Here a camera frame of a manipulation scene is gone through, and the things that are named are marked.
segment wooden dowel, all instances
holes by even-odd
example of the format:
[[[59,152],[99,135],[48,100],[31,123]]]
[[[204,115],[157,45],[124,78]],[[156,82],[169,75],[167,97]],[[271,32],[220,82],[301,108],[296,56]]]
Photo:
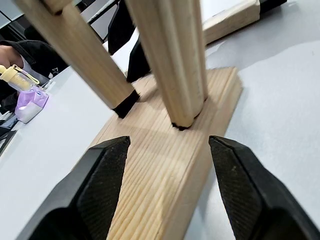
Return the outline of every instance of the wooden dowel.
[[[61,57],[123,118],[139,96],[79,11],[68,4],[60,15],[52,15],[39,0],[15,2]]]
[[[207,95],[200,8],[194,0],[126,3],[171,122],[190,127]]]

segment wooden board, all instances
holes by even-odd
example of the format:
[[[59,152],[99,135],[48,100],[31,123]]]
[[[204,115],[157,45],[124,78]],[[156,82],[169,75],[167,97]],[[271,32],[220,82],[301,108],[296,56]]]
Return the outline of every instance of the wooden board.
[[[213,164],[209,135],[223,136],[242,91],[233,67],[207,71],[208,99],[190,129],[172,127],[153,75],[125,119],[113,116],[91,145],[130,136],[119,202],[107,239],[168,239],[185,235]]]
[[[244,0],[203,23],[204,41],[210,44],[260,19],[259,0]]]

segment plastic bottle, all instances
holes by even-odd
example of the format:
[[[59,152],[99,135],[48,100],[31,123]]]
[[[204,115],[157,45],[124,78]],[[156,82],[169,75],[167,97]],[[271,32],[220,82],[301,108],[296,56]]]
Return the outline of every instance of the plastic bottle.
[[[17,65],[8,68],[0,65],[0,80],[7,82],[12,88],[21,91],[29,91],[33,86],[39,84],[39,81]]]

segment wooden block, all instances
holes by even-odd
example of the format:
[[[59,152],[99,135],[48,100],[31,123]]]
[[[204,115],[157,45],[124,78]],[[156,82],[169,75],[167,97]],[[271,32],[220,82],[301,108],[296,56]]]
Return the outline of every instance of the wooden block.
[[[135,83],[140,102],[113,116],[92,146],[130,136],[119,202],[107,239],[182,239],[213,165],[209,135],[223,136],[242,84],[233,67],[207,71],[208,98],[190,129],[172,127],[153,75]]]
[[[15,2],[28,20],[93,91],[120,117],[124,117],[124,110],[129,111],[131,106],[128,105],[134,104],[125,100],[138,95],[81,17],[78,9],[69,4],[63,8],[60,15],[52,15],[39,0]]]
[[[211,17],[203,24],[205,43],[209,44],[259,19],[259,0],[244,0]]]
[[[190,127],[207,96],[199,0],[126,4],[172,124]]]

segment purple object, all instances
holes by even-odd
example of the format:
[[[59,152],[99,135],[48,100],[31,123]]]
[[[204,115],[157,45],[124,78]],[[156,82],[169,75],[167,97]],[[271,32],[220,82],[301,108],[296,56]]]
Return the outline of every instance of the purple object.
[[[18,120],[25,124],[28,123],[41,112],[48,98],[49,95],[36,86],[29,91],[20,92],[14,111]]]

